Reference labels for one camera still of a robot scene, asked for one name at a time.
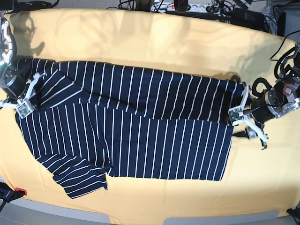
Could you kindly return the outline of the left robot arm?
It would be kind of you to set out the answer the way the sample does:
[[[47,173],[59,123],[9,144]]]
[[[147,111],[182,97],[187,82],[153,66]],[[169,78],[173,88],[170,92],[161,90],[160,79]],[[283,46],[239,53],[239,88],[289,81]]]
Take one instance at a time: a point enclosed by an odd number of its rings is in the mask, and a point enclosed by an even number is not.
[[[265,78],[257,78],[252,85],[252,100],[248,115],[254,121],[242,132],[248,139],[264,134],[264,124],[279,119],[300,108],[300,44],[284,53],[274,67],[275,84]]]

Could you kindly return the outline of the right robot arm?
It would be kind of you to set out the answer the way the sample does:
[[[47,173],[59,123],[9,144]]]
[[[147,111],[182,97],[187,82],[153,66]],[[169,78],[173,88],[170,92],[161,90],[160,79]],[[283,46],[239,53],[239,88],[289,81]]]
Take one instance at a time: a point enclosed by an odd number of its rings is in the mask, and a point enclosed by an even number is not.
[[[25,73],[30,65],[24,64],[17,68],[14,64],[16,58],[16,42],[11,32],[9,21],[0,17],[0,88],[7,94],[7,102],[22,103],[28,90]]]

